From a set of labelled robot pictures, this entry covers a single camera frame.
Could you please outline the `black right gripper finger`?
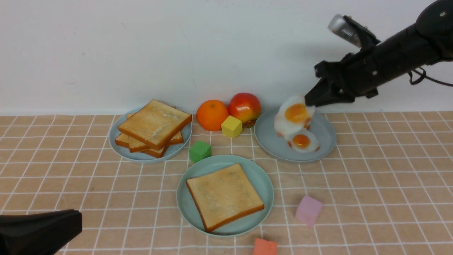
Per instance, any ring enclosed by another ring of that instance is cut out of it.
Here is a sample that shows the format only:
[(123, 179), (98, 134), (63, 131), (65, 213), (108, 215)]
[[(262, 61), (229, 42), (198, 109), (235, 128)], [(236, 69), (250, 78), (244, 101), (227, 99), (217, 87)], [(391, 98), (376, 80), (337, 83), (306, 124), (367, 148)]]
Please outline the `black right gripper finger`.
[(355, 97), (344, 88), (344, 82), (328, 78), (321, 78), (304, 98), (307, 106), (316, 107), (355, 102)]

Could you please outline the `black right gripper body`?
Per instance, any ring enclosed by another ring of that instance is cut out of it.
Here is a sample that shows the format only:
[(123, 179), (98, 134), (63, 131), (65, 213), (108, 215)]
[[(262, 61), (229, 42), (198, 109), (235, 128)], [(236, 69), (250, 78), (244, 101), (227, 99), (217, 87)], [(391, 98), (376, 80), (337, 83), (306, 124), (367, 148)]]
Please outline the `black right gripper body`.
[(344, 88), (355, 97), (372, 98), (379, 94), (379, 78), (374, 60), (375, 48), (364, 48), (358, 53), (348, 53), (339, 62), (326, 60), (314, 66), (315, 75), (344, 82)]

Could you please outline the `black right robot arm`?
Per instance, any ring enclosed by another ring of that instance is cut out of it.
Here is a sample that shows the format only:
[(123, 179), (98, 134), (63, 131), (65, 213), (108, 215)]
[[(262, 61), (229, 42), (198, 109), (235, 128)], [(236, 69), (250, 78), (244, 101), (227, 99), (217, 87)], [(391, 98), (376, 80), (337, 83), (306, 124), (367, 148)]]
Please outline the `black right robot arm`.
[(349, 16), (333, 17), (328, 28), (333, 34), (360, 48), (339, 62), (315, 65), (318, 83), (305, 95), (308, 106), (353, 103), (358, 97), (378, 95), (378, 87), (404, 74), (410, 84), (424, 79), (452, 86), (427, 76), (424, 65), (451, 62), (453, 54), (452, 1), (437, 0), (411, 26), (384, 42)]

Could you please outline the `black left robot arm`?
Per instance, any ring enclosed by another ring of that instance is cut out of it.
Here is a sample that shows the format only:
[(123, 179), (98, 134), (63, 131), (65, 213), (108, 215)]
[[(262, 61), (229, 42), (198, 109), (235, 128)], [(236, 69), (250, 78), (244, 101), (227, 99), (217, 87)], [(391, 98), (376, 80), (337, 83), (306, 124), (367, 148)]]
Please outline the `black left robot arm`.
[(55, 255), (82, 232), (82, 213), (67, 209), (29, 215), (1, 215), (2, 255)]

